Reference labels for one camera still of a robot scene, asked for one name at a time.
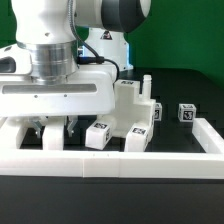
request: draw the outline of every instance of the white block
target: white block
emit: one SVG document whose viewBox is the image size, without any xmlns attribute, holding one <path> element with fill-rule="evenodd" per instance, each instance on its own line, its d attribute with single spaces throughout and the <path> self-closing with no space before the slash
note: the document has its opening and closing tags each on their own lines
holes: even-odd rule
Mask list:
<svg viewBox="0 0 224 224">
<path fill-rule="evenodd" d="M 5 123 L 5 121 L 6 121 L 6 118 L 5 117 L 0 117 L 0 128 Z"/>
<path fill-rule="evenodd" d="M 178 118 L 181 122 L 193 122 L 196 117 L 194 104 L 179 104 Z"/>
<path fill-rule="evenodd" d="M 195 118 L 192 133 L 206 153 L 224 154 L 224 140 L 204 119 Z"/>
<path fill-rule="evenodd" d="M 144 123 L 135 123 L 128 132 L 125 142 L 125 152 L 144 152 L 148 145 L 150 127 Z"/>
<path fill-rule="evenodd" d="M 0 175 L 83 176 L 85 152 L 16 150 L 0 156 Z"/>
<path fill-rule="evenodd" d="M 162 111 L 163 107 L 161 103 L 156 103 L 155 105 L 155 115 L 154 115 L 154 120 L 155 121 L 161 121 L 162 120 Z"/>
<path fill-rule="evenodd" d="M 112 116 L 96 120 L 86 131 L 86 147 L 103 150 L 115 127 L 116 120 Z"/>
<path fill-rule="evenodd" d="M 43 134 L 43 150 L 63 150 L 64 117 L 50 117 Z"/>
<path fill-rule="evenodd" d="M 19 149 L 26 132 L 23 118 L 7 118 L 0 129 L 0 149 Z"/>
<path fill-rule="evenodd" d="M 223 179 L 224 157 L 205 153 L 123 153 L 119 177 Z"/>
<path fill-rule="evenodd" d="M 83 161 L 83 177 L 119 177 L 119 152 L 94 152 Z"/>
</svg>

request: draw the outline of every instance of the white plastic part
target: white plastic part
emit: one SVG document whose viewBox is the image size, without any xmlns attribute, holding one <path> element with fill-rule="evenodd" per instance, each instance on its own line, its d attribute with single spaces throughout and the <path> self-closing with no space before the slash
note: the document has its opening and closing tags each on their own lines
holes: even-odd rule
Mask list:
<svg viewBox="0 0 224 224">
<path fill-rule="evenodd" d="M 162 104 L 161 103 L 156 103 L 154 121 L 161 121 L 162 120 L 162 114 L 163 114 Z"/>
<path fill-rule="evenodd" d="M 6 118 L 5 117 L 0 117 L 0 128 L 5 123 L 5 121 L 6 121 Z"/>
<path fill-rule="evenodd" d="M 67 5 L 67 0 L 12 0 L 17 19 L 16 40 L 29 44 L 74 41 L 68 22 Z"/>
<path fill-rule="evenodd" d="M 133 66 L 129 64 L 129 44 L 124 39 L 123 33 L 90 28 L 86 42 L 92 46 L 99 55 L 115 61 L 120 71 L 133 68 Z M 83 56 L 92 57 L 93 54 L 84 47 Z"/>
<path fill-rule="evenodd" d="M 206 153 L 224 154 L 224 139 L 204 118 L 195 118 L 192 133 Z"/>
<path fill-rule="evenodd" d="M 224 156 L 1 148 L 0 175 L 224 179 Z"/>
<path fill-rule="evenodd" d="M 140 82 L 118 80 L 115 83 L 115 109 L 108 115 L 99 116 L 98 121 L 87 130 L 86 146 L 102 150 L 112 132 L 113 137 L 127 138 L 125 151 L 143 152 L 145 150 L 152 139 L 154 129 L 155 100 L 150 99 L 151 76 L 145 76 L 143 95 L 139 94 L 139 90 Z M 144 127 L 146 136 L 141 138 L 134 134 L 131 139 L 133 133 L 130 133 L 130 129 L 135 126 L 136 128 Z"/>
<path fill-rule="evenodd" d="M 0 151 L 0 175 L 83 176 L 83 152 L 16 150 Z"/>
<path fill-rule="evenodd" d="M 115 110 L 110 114 L 117 121 L 114 137 L 126 138 L 134 123 L 154 125 L 155 100 L 143 100 L 140 82 L 118 80 L 115 83 Z"/>
<path fill-rule="evenodd" d="M 144 123 L 136 123 L 127 134 L 124 151 L 144 152 L 151 138 L 150 127 Z"/>
<path fill-rule="evenodd" d="M 19 149 L 26 132 L 23 118 L 7 118 L 0 129 L 0 150 Z"/>
<path fill-rule="evenodd" d="M 194 104 L 179 104 L 178 118 L 180 122 L 193 122 L 197 108 Z"/>
<path fill-rule="evenodd" d="M 119 152 L 86 154 L 83 177 L 119 177 Z"/>
<path fill-rule="evenodd" d="M 43 134 L 43 150 L 63 150 L 64 117 L 50 117 Z"/>
<path fill-rule="evenodd" d="M 96 120 L 86 130 L 86 147 L 103 150 L 112 137 L 116 123 L 113 117 L 107 115 Z"/>
<path fill-rule="evenodd" d="M 17 44 L 0 49 L 0 58 L 12 57 L 16 62 L 16 71 L 12 74 L 1 73 L 1 81 L 21 81 L 21 75 L 28 75 L 32 71 L 30 53 L 21 49 Z"/>
<path fill-rule="evenodd" d="M 15 116 L 73 116 L 108 114 L 114 107 L 113 79 L 116 72 L 113 65 L 81 66 L 80 70 L 68 77 L 67 84 L 92 84 L 94 91 L 74 93 L 33 93 L 3 94 L 7 85 L 33 85 L 31 81 L 2 82 L 0 84 L 1 117 Z"/>
<path fill-rule="evenodd" d="M 151 75 L 144 75 L 143 87 L 142 87 L 142 99 L 148 101 L 151 99 L 151 89 L 152 89 L 152 77 Z"/>
</svg>

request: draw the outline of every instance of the white cube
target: white cube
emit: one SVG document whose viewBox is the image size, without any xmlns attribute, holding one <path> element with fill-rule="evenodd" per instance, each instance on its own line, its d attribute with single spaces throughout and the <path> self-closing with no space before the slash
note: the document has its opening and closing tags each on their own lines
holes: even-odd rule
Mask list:
<svg viewBox="0 0 224 224">
<path fill-rule="evenodd" d="M 94 122 L 86 131 L 86 147 L 103 150 L 112 137 L 112 127 L 112 122 Z"/>
<path fill-rule="evenodd" d="M 180 122 L 193 122 L 196 110 L 194 104 L 179 104 L 178 118 Z"/>
<path fill-rule="evenodd" d="M 154 120 L 155 121 L 161 121 L 162 120 L 162 104 L 161 103 L 156 103 L 155 104 L 155 115 L 154 115 Z"/>
<path fill-rule="evenodd" d="M 135 123 L 126 136 L 125 152 L 144 152 L 149 142 L 150 127 Z"/>
</svg>

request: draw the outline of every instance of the black surface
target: black surface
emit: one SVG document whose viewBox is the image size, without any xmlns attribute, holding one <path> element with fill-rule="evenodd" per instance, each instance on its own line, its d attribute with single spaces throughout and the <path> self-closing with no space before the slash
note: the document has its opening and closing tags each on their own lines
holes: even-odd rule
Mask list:
<svg viewBox="0 0 224 224">
<path fill-rule="evenodd" d="M 151 72 L 152 98 L 163 104 L 148 151 L 201 152 L 191 135 L 192 124 L 177 120 L 179 103 L 193 103 L 197 117 L 206 118 L 224 135 L 224 90 L 190 70 L 138 70 L 121 78 L 142 80 Z M 67 150 L 84 147 L 85 129 L 95 117 L 80 117 Z M 30 130 L 23 147 L 34 143 Z M 106 150 L 124 141 L 112 139 Z M 80 224 L 221 224 L 224 219 L 224 180 L 106 179 L 0 177 L 0 223 Z"/>
</svg>

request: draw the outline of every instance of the white robot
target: white robot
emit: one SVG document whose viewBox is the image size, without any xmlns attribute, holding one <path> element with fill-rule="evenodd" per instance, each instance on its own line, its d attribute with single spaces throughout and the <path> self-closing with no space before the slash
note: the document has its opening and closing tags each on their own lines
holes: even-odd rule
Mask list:
<svg viewBox="0 0 224 224">
<path fill-rule="evenodd" d="M 0 50 L 0 117 L 28 118 L 40 137 L 41 117 L 68 116 L 71 131 L 78 115 L 109 114 L 117 66 L 103 65 L 108 60 L 85 43 L 95 57 L 77 60 L 75 26 L 131 32 L 151 1 L 11 1 L 17 44 Z"/>
</svg>

